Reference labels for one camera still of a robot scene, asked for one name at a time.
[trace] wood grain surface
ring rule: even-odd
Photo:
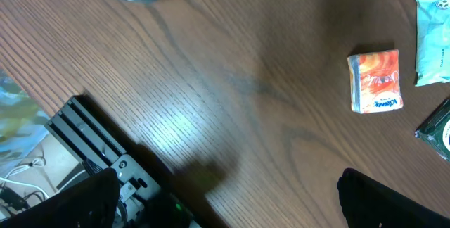
[[[53,115],[89,93],[177,169],[213,162],[230,227],[346,227],[354,167],[450,216],[450,164],[414,138],[450,94],[414,87],[415,0],[0,0],[3,67]],[[350,110],[347,56],[399,49],[404,108]]]

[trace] package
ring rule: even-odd
[[[352,110],[358,113],[403,107],[399,83],[399,51],[350,56]]]
[[[445,100],[416,130],[416,137],[450,161],[450,99]]]
[[[417,1],[417,83],[450,81],[450,0]]]

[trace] light blue wet wipe package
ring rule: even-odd
[[[416,1],[416,86],[450,82],[450,0]]]

